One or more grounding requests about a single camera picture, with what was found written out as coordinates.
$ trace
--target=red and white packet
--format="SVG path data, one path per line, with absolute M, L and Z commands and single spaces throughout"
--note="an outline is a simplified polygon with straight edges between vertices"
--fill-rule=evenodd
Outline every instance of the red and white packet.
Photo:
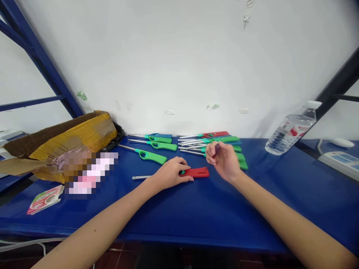
M 46 192 L 40 193 L 35 197 L 33 202 L 30 204 L 26 215 L 34 215 L 54 204 L 57 204 L 61 199 L 59 196 L 64 192 L 64 186 L 59 185 Z

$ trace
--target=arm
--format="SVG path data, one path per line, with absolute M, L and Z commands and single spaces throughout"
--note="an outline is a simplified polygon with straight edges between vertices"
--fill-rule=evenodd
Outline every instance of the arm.
M 169 160 L 156 174 L 81 226 L 33 268 L 90 268 L 148 199 L 163 189 L 193 181 L 190 176 L 178 176 L 179 171 L 189 168 L 183 158 Z
M 207 146 L 207 162 L 231 183 L 269 222 L 284 243 L 307 268 L 357 268 L 358 258 L 337 240 L 284 204 L 239 168 L 233 147 L 220 142 Z

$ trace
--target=hand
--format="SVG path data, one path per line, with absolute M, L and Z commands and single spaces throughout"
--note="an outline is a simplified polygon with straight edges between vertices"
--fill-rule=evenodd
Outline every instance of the hand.
M 191 176 L 180 177 L 178 173 L 182 170 L 190 169 L 184 158 L 174 157 L 167 161 L 161 168 L 146 181 L 150 181 L 151 184 L 156 185 L 157 191 L 160 192 L 164 189 L 173 187 L 177 184 L 187 181 L 193 181 Z
M 215 146 L 217 141 L 208 144 L 206 148 L 206 160 L 209 164 L 213 164 L 218 174 L 227 182 L 233 184 L 236 179 L 244 175 L 239 168 L 238 158 L 234 152 L 233 146 L 219 142 L 221 149 L 215 158 Z

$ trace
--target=water bottle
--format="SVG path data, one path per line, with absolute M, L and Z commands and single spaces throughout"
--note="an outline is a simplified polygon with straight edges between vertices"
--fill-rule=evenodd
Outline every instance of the water bottle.
M 321 104 L 318 101 L 307 101 L 300 110 L 287 115 L 267 141 L 266 151 L 274 155 L 286 153 L 317 121 L 315 110 Z

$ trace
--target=bottle cap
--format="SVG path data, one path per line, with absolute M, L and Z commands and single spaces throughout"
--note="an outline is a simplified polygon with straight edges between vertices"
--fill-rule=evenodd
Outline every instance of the bottle cap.
M 322 102 L 318 102 L 318 101 L 307 101 L 304 107 L 317 109 L 318 107 L 320 107 L 321 104 Z

